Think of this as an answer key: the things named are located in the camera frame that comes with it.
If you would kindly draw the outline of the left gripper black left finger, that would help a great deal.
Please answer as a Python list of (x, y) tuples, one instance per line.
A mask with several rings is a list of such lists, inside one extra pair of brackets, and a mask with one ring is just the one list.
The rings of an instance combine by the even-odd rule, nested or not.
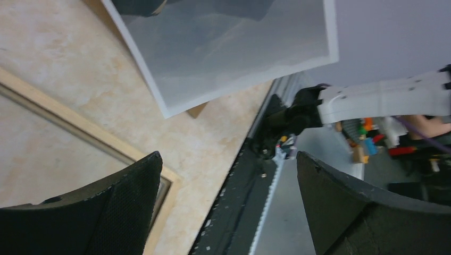
[(153, 152), (74, 191), (1, 209), (1, 254), (142, 254), (162, 158)]

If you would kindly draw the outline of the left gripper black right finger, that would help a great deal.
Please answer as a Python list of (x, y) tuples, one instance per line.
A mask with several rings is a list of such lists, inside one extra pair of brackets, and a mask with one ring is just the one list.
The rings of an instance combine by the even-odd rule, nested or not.
[(450, 207), (405, 197), (297, 153), (316, 254), (450, 254)]

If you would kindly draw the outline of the wooden picture frame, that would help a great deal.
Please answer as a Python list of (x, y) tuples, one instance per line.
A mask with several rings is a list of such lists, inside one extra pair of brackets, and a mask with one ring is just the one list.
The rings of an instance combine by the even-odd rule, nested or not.
[[(127, 165), (145, 157), (139, 149), (5, 69), (1, 69), (1, 95)], [(180, 176), (166, 166), (162, 168), (161, 180), (163, 187), (157, 196), (156, 211), (153, 213), (152, 228), (144, 254), (154, 253), (181, 187)]]

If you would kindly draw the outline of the landscape photo print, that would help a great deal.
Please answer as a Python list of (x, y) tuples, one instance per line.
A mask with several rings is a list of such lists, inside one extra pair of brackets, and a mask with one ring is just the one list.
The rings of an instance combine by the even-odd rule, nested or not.
[(335, 1), (103, 1), (165, 118), (338, 61)]

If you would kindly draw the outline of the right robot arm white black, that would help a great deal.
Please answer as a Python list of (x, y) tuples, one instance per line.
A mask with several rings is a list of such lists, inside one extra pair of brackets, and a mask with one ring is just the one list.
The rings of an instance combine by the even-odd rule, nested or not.
[(438, 71), (350, 87), (325, 83), (302, 88), (291, 106), (268, 115), (253, 149), (264, 159), (275, 156), (283, 135), (299, 135), (344, 120), (401, 115), (450, 116), (450, 65)]

